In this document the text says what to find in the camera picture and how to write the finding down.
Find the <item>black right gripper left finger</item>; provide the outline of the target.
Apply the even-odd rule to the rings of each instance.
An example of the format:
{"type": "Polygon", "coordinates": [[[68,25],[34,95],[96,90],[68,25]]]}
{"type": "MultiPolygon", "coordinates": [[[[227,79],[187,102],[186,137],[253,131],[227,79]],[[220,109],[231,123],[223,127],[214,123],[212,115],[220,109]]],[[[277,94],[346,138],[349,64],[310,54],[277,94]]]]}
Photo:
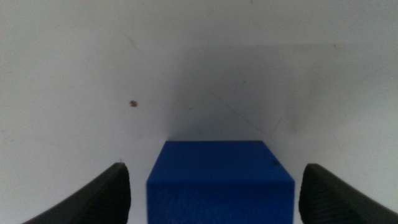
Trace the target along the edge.
{"type": "Polygon", "coordinates": [[[117,162],[65,200],[25,224],[126,224],[131,207],[129,171],[117,162]]]}

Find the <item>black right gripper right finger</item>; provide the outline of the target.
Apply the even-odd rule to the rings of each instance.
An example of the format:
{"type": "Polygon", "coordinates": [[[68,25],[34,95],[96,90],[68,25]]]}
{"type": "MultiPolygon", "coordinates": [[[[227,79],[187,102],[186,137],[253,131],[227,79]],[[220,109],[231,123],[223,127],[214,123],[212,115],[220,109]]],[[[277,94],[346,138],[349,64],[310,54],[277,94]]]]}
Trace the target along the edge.
{"type": "Polygon", "coordinates": [[[303,172],[298,210],[309,224],[397,224],[397,213],[325,169],[307,164],[303,172]]]}

